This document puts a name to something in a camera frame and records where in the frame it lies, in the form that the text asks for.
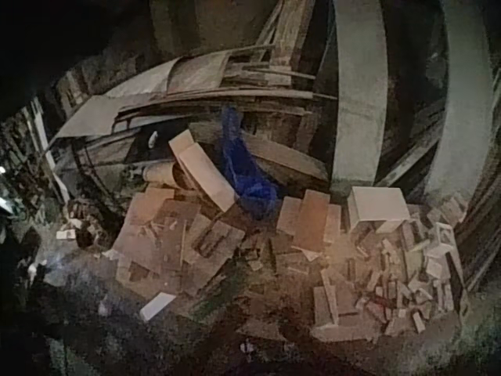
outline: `blue tarp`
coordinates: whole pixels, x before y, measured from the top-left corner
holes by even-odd
[[[262,219],[275,206],[276,187],[265,178],[242,140],[242,117],[233,107],[222,109],[225,177],[240,195],[240,205],[256,219]]]

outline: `blue cloth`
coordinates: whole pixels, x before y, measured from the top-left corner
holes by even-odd
[[[276,187],[268,181],[242,140],[242,114],[224,106],[221,113],[225,177],[240,196],[240,205],[256,219],[275,206]]]

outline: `blue plastic bag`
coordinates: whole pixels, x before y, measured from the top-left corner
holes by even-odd
[[[275,206],[276,187],[265,178],[242,140],[242,114],[224,106],[221,119],[225,177],[240,195],[240,205],[256,219],[262,219]]]

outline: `white foam block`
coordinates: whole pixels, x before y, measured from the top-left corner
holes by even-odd
[[[139,311],[141,319],[145,323],[147,323],[174,299],[175,295],[165,294],[164,292],[161,292]]]

